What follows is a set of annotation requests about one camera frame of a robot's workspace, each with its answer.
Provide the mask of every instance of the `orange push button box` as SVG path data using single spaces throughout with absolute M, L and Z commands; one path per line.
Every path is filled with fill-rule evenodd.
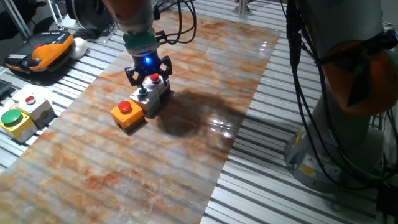
M 127 134 L 145 122 L 142 108 L 131 99 L 120 102 L 111 109 L 111 114 L 114 122 Z

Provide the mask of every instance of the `green push button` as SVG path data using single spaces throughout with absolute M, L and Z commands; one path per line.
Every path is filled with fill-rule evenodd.
M 17 109 L 12 109 L 5 112 L 1 116 L 1 122 L 3 122 L 6 126 L 12 126 L 13 124 L 17 123 L 20 118 L 22 118 L 21 112 Z

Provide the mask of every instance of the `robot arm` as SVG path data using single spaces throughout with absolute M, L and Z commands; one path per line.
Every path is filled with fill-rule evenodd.
M 152 28 L 154 13 L 151 0 L 103 0 L 117 27 L 123 32 L 124 46 L 134 60 L 134 68 L 126 68 L 132 86 L 141 86 L 146 76 L 158 73 L 166 84 L 172 74 L 169 56 L 157 55 L 159 41 Z
M 313 44 L 318 66 L 345 113 L 371 116 L 395 105 L 398 41 L 383 29 L 380 1 L 289 2 L 297 5 L 297 20 L 303 20 L 299 29 Z

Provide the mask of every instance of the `cable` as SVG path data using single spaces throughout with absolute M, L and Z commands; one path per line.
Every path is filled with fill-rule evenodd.
M 177 33 L 177 38 L 175 40 L 167 40 L 166 42 L 170 45 L 174 45 L 178 43 L 181 37 L 181 32 L 182 32 L 182 12 L 181 12 L 181 3 L 179 0 L 177 0 L 177 6 L 178 6 L 178 19 L 180 21 L 179 27 L 178 27 L 178 33 Z
M 371 127 L 372 128 L 374 128 L 374 122 L 376 121 L 376 116 L 373 116 L 373 118 L 372 118 L 372 125 L 371 125 Z
M 279 0 L 279 2 L 280 2 L 280 6 L 282 7 L 282 11 L 284 12 L 285 17 L 287 17 L 286 16 L 285 7 L 284 7 L 284 3 L 282 2 L 282 0 Z
M 310 47 L 312 48 L 312 52 L 315 52 L 315 51 L 314 51 L 314 48 L 313 48 L 313 46 L 311 45 L 311 42 L 310 42 L 309 38 L 307 38 L 307 36 L 305 36 L 306 39 L 307 39 L 307 42 L 308 42 L 308 44 L 310 45 Z M 299 109 L 300 109 L 300 115 L 301 115 L 301 117 L 302 117 L 302 120 L 303 120 L 303 124 L 304 124 L 304 126 L 305 126 L 305 129 L 306 129 L 306 131 L 308 132 L 308 138 L 310 139 L 310 143 L 311 143 L 311 145 L 313 146 L 313 152 L 314 152 L 314 154 L 315 154 L 315 157 L 317 157 L 318 163 L 321 164 L 321 161 L 319 160 L 317 151 L 315 150 L 315 147 L 314 147 L 314 145 L 313 145 L 312 137 L 310 137 L 309 129 L 308 129 L 307 123 L 306 123 L 305 118 L 304 118 L 304 115 L 303 115 L 303 110 L 302 110 L 302 104 L 301 104 L 300 96 L 301 96 L 301 98 L 303 98 L 303 103 L 304 103 L 304 105 L 305 105 L 305 108 L 306 108 L 306 110 L 307 110 L 307 113 L 308 113 L 308 115 L 309 115 L 309 117 L 310 117 L 310 119 L 311 119 L 311 121 L 312 121 L 312 123 L 313 123 L 313 125 L 314 125 L 315 130 L 317 131 L 318 136 L 320 137 L 320 140 L 321 140 L 321 143 L 322 143 L 322 145 L 323 145 L 323 147 L 324 147 L 324 149 L 325 149 L 325 152 L 329 155 L 330 159 L 332 159 L 333 162 L 334 162 L 340 169 L 342 169 L 343 171 L 345 171 L 345 172 L 346 172 L 347 174 L 349 174 L 352 178 L 354 178 L 354 179 L 360 181 L 361 183 L 365 184 L 364 181 L 362 180 L 362 178 L 358 177 L 357 174 L 356 174 L 357 177 L 355 177 L 351 172 L 348 172 L 347 170 L 345 170 L 344 168 L 342 168 L 342 167 L 339 165 L 339 163 L 337 163 L 337 162 L 334 160 L 334 158 L 331 157 L 330 153 L 328 153 L 327 148 L 325 147 L 325 145 L 324 145 L 324 143 L 323 143 L 322 136 L 320 135 L 320 133 L 319 133 L 319 131 L 318 131 L 318 129 L 317 129 L 317 126 L 316 126 L 316 124 L 315 124 L 315 122 L 314 122 L 314 120 L 313 120 L 313 118 L 312 118 L 312 116 L 311 116 L 311 113 L 310 113 L 310 110 L 309 110 L 309 108 L 308 108 L 307 102 L 305 101 L 305 97 L 304 97 L 304 95 L 303 95 L 303 93 L 302 93 L 301 86 L 299 85 L 299 79 L 298 79 L 298 75 L 297 75 L 297 67 L 292 65 L 292 71 L 293 71 L 293 73 L 294 73 L 294 80 L 295 80 L 296 94 L 297 94 L 297 97 L 298 97 L 298 104 L 299 104 Z M 323 95 L 326 96 L 326 94 L 325 94 L 325 85 L 322 85 L 322 88 L 323 88 Z M 330 115 L 328 114 L 328 112 L 329 112 L 328 106 L 325 105 L 325 113 L 326 113 L 326 116 L 328 117 L 328 121 L 331 122 L 331 118 L 330 118 Z M 346 159 L 346 162 L 347 162 L 349 165 L 354 165 L 354 164 L 352 164 L 351 162 L 349 162 L 349 161 L 347 160 L 347 158 L 345 158 L 345 159 Z M 347 187 L 347 186 L 341 185 L 340 183 L 337 183 L 336 181 L 334 181 L 334 180 L 326 173 L 326 171 L 325 171 L 324 169 L 322 169 L 322 171 L 323 171 L 323 173 L 324 173 L 333 183 L 335 183 L 335 184 L 337 184 L 337 185 L 339 185 L 339 186 L 341 186 L 341 187 L 344 187 L 344 188 L 347 188 L 347 189 L 351 189 L 351 190 L 362 190 L 362 189 L 368 189 L 368 188 L 370 188 L 370 187 L 375 187 L 375 185 L 379 184 L 379 183 L 383 180 L 382 176 L 383 176 L 383 175 L 385 174 L 385 172 L 386 172 L 385 166 L 383 165 L 383 164 L 385 163 L 385 161 L 386 161 L 386 159 L 383 158 L 381 177 L 376 177 L 375 175 L 369 174 L 368 177 L 372 177 L 373 179 L 376 178 L 376 180 L 368 180 L 369 183 L 366 183 L 367 186 L 365 186 L 365 187 L 358 187 L 358 188 L 355 187 L 355 188 L 352 188 L 352 187 Z
M 319 65 L 319 63 L 318 63 L 318 56 L 317 56 L 316 51 L 315 51 L 315 49 L 314 49 L 314 47 L 313 47 L 313 45 L 312 45 L 312 43 L 311 43 L 311 40 L 310 40 L 309 37 L 308 37 L 308 32 L 307 32 L 307 30 L 306 30 L 305 28 L 303 29 L 303 35 L 304 35 L 304 37 L 306 38 L 306 40 L 307 40 L 307 42 L 308 42 L 308 45 L 310 46 L 312 52 L 314 52 L 315 61 L 316 61 L 316 63 Z M 361 182 L 362 184 L 368 184 L 368 183 L 365 183 L 365 182 L 369 182 L 370 184 L 375 183 L 375 180 L 363 180 L 362 176 L 361 176 L 361 175 L 358 175 L 358 174 L 356 173 L 356 171 L 353 170 L 353 169 L 351 168 L 351 166 L 354 166 L 355 168 L 357 168 L 357 169 L 358 169 L 359 171 L 361 171 L 362 173 L 367 174 L 365 171 L 359 169 L 359 167 L 357 167 L 357 166 L 354 165 L 351 161 L 349 161 L 349 160 L 347 159 L 347 157 L 345 156 L 344 152 L 343 152 L 343 148 L 341 147 L 341 143 L 340 143 L 339 139 L 336 137 L 336 132 L 335 132 L 335 130 L 334 130 L 333 124 L 331 123 L 330 110 L 329 110 L 329 107 L 328 107 L 328 101 L 327 101 L 327 96 L 326 96 L 326 81 L 325 81 L 325 76 L 324 76 L 324 74 L 323 74 L 323 70 L 322 70 L 319 66 L 318 66 L 318 71 L 319 71 L 319 74 L 320 74 L 323 101 L 325 102 L 324 109 L 325 109 L 325 114 L 326 114 L 326 121 L 327 121 L 327 123 L 328 123 L 329 130 L 331 131 L 331 137 L 332 137 L 333 140 L 335 141 L 335 145 L 336 145 L 336 147 L 337 147 L 337 149 L 338 149 L 340 155 L 343 157 L 344 161 L 347 163 L 348 169 L 350 170 L 350 172 L 347 172 L 347 171 L 344 170 L 344 169 L 343 169 L 343 170 L 344 170 L 345 172 L 347 172 L 352 178 L 358 180 L 358 181 Z M 331 157 L 331 159 L 333 160 L 333 162 L 334 162 L 338 167 L 341 167 L 339 163 L 335 162 L 335 160 L 334 160 L 333 157 Z M 372 174 L 367 174 L 367 175 L 368 175 L 368 177 L 371 177 L 372 179 L 375 178 L 375 176 L 372 175 Z
M 195 6 L 193 4 L 193 0 L 189 0 L 192 8 L 189 6 L 189 4 L 185 0 L 182 0 L 182 2 L 184 2 L 184 4 L 189 8 L 189 11 L 191 12 L 191 15 L 192 15 L 192 18 L 193 18 L 193 24 L 192 24 L 191 28 L 189 28 L 188 30 L 185 30 L 183 32 L 180 29 L 179 32 L 177 32 L 177 33 L 165 35 L 165 38 L 166 38 L 165 42 L 161 42 L 160 44 L 164 44 L 164 43 L 168 43 L 168 44 L 172 44 L 172 45 L 176 44 L 176 43 L 188 44 L 188 43 L 190 43 L 190 42 L 192 42 L 194 40 L 194 38 L 196 36 L 196 33 L 197 33 L 197 15 L 196 15 Z M 188 40 L 188 41 L 180 41 L 179 40 L 178 36 L 181 36 L 182 34 L 186 34 L 186 33 L 190 32 L 191 30 L 193 30 L 193 35 L 192 35 L 190 40 Z M 168 37 L 173 36 L 173 35 L 178 35 L 175 40 L 167 39 Z
M 377 127 L 378 130 L 382 130 L 382 119 L 381 119 L 382 113 L 379 113 L 379 126 Z
M 191 37 L 190 40 L 188 40 L 188 41 L 179 41 L 179 43 L 181 43 L 181 44 L 189 44 L 190 42 L 192 42 L 192 41 L 194 40 L 194 38 L 195 38 L 195 36 L 196 36 L 196 34 L 197 34 L 197 13 L 196 13 L 196 11 L 195 11 L 195 6 L 193 5 L 193 1 L 190 0 L 190 2 L 191 2 L 192 9 L 191 9 L 191 8 L 189 7 L 189 5 L 184 1 L 184 3 L 187 5 L 187 7 L 189 8 L 189 10 L 190 10 L 190 12 L 191 12 L 191 14 L 192 14 L 193 24 L 192 24 L 192 27 L 191 27 L 189 30 L 186 30 L 186 32 L 184 32 L 184 33 L 190 32 L 190 31 L 192 30 L 192 28 L 193 28 L 193 34 L 192 34 L 192 37 Z

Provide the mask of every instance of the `black cable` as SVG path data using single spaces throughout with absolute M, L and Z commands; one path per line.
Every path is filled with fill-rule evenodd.
M 192 42 L 194 40 L 194 38 L 196 36 L 196 33 L 197 33 L 197 15 L 196 15 L 195 6 L 193 4 L 193 0 L 189 0 L 192 8 L 188 5 L 188 3 L 185 0 L 182 0 L 182 1 L 189 8 L 189 10 L 191 12 L 191 15 L 192 15 L 192 18 L 193 18 L 193 24 L 192 24 L 191 28 L 189 28 L 188 30 L 185 30 L 183 32 L 181 32 L 181 30 L 180 30 L 180 32 L 177 32 L 177 33 L 167 34 L 167 35 L 165 35 L 165 37 L 167 38 L 167 37 L 170 37 L 170 36 L 173 36 L 173 35 L 182 35 L 182 34 L 186 34 L 186 33 L 190 32 L 191 30 L 193 30 L 193 35 L 192 35 L 191 39 L 188 40 L 188 41 L 180 41 L 178 39 L 176 39 L 176 40 L 166 39 L 165 42 L 161 42 L 160 44 L 164 44 L 164 43 L 172 44 L 172 43 L 174 43 L 176 41 L 177 41 L 176 43 L 188 44 L 188 43 L 190 43 L 190 42 Z
M 374 122 L 375 121 L 376 121 L 376 115 L 374 115 L 373 118 L 372 118 L 372 125 L 371 125 L 372 128 L 374 128 Z
M 282 7 L 282 11 L 284 12 L 285 17 L 287 17 L 286 16 L 285 7 L 284 7 L 284 3 L 282 2 L 282 0 L 279 0 L 279 2 L 280 2 L 280 6 Z
M 178 6 L 178 19 L 180 21 L 180 25 L 178 28 L 178 33 L 177 33 L 177 38 L 175 40 L 167 40 L 167 43 L 170 45 L 174 45 L 176 43 L 178 43 L 178 41 L 180 40 L 181 37 L 181 32 L 182 32 L 182 12 L 181 12 L 181 3 L 179 0 L 177 0 L 177 6 Z
M 189 7 L 189 5 L 184 1 L 184 3 L 187 5 L 187 7 L 189 8 L 189 10 L 190 10 L 190 12 L 191 12 L 191 14 L 192 14 L 192 19 L 193 19 L 192 27 L 191 27 L 191 29 L 187 30 L 187 32 L 190 32 L 190 31 L 192 30 L 192 28 L 193 28 L 193 34 L 192 34 L 192 37 L 191 37 L 190 40 L 188 40 L 188 41 L 179 41 L 179 43 L 181 43 L 181 44 L 189 44 L 190 42 L 192 42 L 192 41 L 194 40 L 194 38 L 195 38 L 195 36 L 196 36 L 196 34 L 197 34 L 197 13 L 196 13 L 196 10 L 195 10 L 195 6 L 193 5 L 193 1 L 190 0 L 190 2 L 191 2 L 192 9 L 191 9 L 191 8 Z
M 310 40 L 307 39 L 307 41 L 308 41 L 308 44 L 310 45 L 310 47 L 312 48 L 312 51 L 314 52 L 314 49 L 313 49 L 313 46 L 311 45 Z M 293 72 L 294 72 L 294 76 L 297 76 L 297 77 L 295 78 L 295 83 L 298 84 L 298 85 L 295 85 L 296 90 L 297 90 L 297 94 L 298 94 L 298 96 L 301 96 L 301 97 L 303 98 L 303 102 L 304 102 L 305 108 L 306 108 L 306 110 L 307 110 L 307 113 L 308 113 L 310 119 L 312 120 L 312 123 L 313 123 L 313 125 L 314 125 L 315 130 L 317 131 L 318 136 L 320 137 L 320 140 L 321 140 L 321 143 L 322 143 L 322 145 L 323 145 L 323 147 L 324 147 L 324 149 L 325 149 L 325 152 L 329 155 L 329 157 L 333 160 L 333 162 L 334 162 L 340 169 L 342 169 L 343 171 L 345 171 L 345 172 L 346 172 L 347 174 L 349 174 L 352 178 L 354 178 L 354 179 L 360 181 L 362 184 L 365 184 L 365 182 L 362 180 L 361 177 L 355 177 L 352 173 L 350 173 L 350 172 L 348 172 L 347 170 L 345 170 L 344 168 L 342 168 L 342 167 L 339 165 L 339 163 L 337 163 L 337 162 L 334 160 L 334 158 L 331 157 L 330 153 L 328 153 L 327 148 L 324 146 L 322 137 L 320 136 L 320 134 L 319 134 L 319 132 L 318 132 L 318 130 L 317 130 L 316 124 L 315 124 L 314 120 L 312 119 L 312 116 L 311 116 L 311 114 L 310 114 L 310 111 L 309 111 L 307 102 L 305 102 L 305 97 L 304 97 L 304 95 L 303 95 L 303 93 L 302 93 L 302 90 L 301 90 L 301 87 L 300 87 L 300 85 L 299 85 L 299 80 L 298 80 L 298 75 L 297 75 L 297 68 L 296 68 L 296 69 L 293 69 L 293 67 L 292 67 L 292 70 L 293 70 Z M 306 127 L 307 124 L 306 124 L 305 118 L 304 118 L 304 116 L 303 116 L 303 111 L 302 111 L 300 99 L 298 99 L 298 103 L 299 103 L 300 115 L 302 116 L 304 126 Z M 310 142 L 310 143 L 311 143 L 311 145 L 313 146 L 313 150 L 314 150 L 315 156 L 318 157 L 318 154 L 317 154 L 317 151 L 316 151 L 315 148 L 314 148 L 313 142 Z M 339 186 L 341 186 L 341 187 L 344 187 L 344 188 L 346 188 L 346 189 L 351 189 L 351 190 L 363 190 L 363 189 L 368 189 L 368 188 L 370 188 L 370 187 L 375 187 L 375 185 L 379 184 L 379 183 L 383 180 L 383 178 L 381 177 L 380 179 L 370 180 L 369 183 L 366 183 L 366 184 L 365 184 L 365 185 L 368 185 L 368 186 L 365 186 L 365 187 L 358 187 L 358 188 L 352 188 L 352 187 L 347 187 L 347 186 L 341 185 L 340 183 L 337 183 L 336 181 L 334 181 L 334 180 L 326 173 L 326 171 L 325 171 L 324 169 L 322 169 L 322 171 L 323 171 L 323 173 L 324 173 L 333 183 L 335 183 L 335 184 L 337 184 L 337 185 L 339 185 Z M 384 174 L 385 172 L 386 172 L 386 170 L 385 170 L 385 168 L 383 167 L 382 173 Z
M 315 63 L 316 63 L 317 65 L 319 65 L 319 63 L 318 63 L 318 55 L 317 55 L 317 52 L 315 51 L 315 48 L 314 48 L 314 46 L 312 45 L 312 42 L 311 42 L 311 40 L 310 40 L 310 38 L 309 38 L 308 32 L 307 32 L 307 30 L 306 30 L 305 27 L 303 27 L 302 32 L 303 32 L 303 35 L 304 35 L 305 39 L 307 40 L 307 43 L 308 43 L 309 47 L 311 48 L 311 50 L 312 50 L 312 52 L 313 52 L 314 59 L 315 59 Z M 347 174 L 350 175 L 352 178 L 356 179 L 357 181 L 359 181 L 359 182 L 362 183 L 362 184 L 365 184 L 365 180 L 363 180 L 362 175 L 358 175 L 358 174 L 356 173 L 356 171 L 351 167 L 350 162 L 346 160 L 346 156 L 344 155 L 343 149 L 341 148 L 340 140 L 336 137 L 336 132 L 335 132 L 335 130 L 334 130 L 334 128 L 333 128 L 333 124 L 331 123 L 330 110 L 329 110 L 329 107 L 328 107 L 328 101 L 327 101 L 327 95 L 326 95 L 326 81 L 325 81 L 325 76 L 324 76 L 324 74 L 323 74 L 323 70 L 322 70 L 319 66 L 317 66 L 317 67 L 318 67 L 318 72 L 319 72 L 319 74 L 320 74 L 321 89 L 322 89 L 322 97 L 323 97 L 323 101 L 325 102 L 324 110 L 325 110 L 325 114 L 326 114 L 326 122 L 327 122 L 327 124 L 328 124 L 329 130 L 331 131 L 332 137 L 334 137 L 334 140 L 336 141 L 337 148 L 339 149 L 338 152 L 339 152 L 340 155 L 342 156 L 343 160 L 346 162 L 346 165 L 347 165 L 348 169 L 350 170 L 350 172 L 348 172 L 348 171 L 346 171 L 346 170 L 344 170 L 344 169 L 343 169 L 343 170 L 344 170 L 345 172 L 347 172 Z M 326 148 L 324 148 L 324 150 L 325 150 L 325 152 L 326 152 L 326 153 L 328 154 L 328 156 L 329 156 L 328 150 L 327 150 Z M 341 168 L 341 165 L 340 165 L 339 163 L 337 163 L 333 157 L 330 157 L 330 159 L 331 159 L 338 167 Z
M 396 121 L 394 119 L 394 116 L 392 115 L 392 110 L 391 109 L 386 111 L 386 113 L 387 113 L 387 116 L 388 116 L 388 120 L 390 121 L 392 130 L 393 130 L 394 139 L 395 139 L 395 142 L 396 142 L 396 150 L 397 150 L 397 155 L 398 155 L 398 132 L 397 132 L 397 127 L 396 127 Z M 394 168 L 392 168 L 392 171 L 386 177 L 386 179 L 389 179 L 389 178 L 393 177 L 394 175 L 397 174 L 397 172 L 398 172 L 398 156 L 397 156 Z
M 378 129 L 381 131 L 382 130 L 382 113 L 379 113 L 379 127 Z

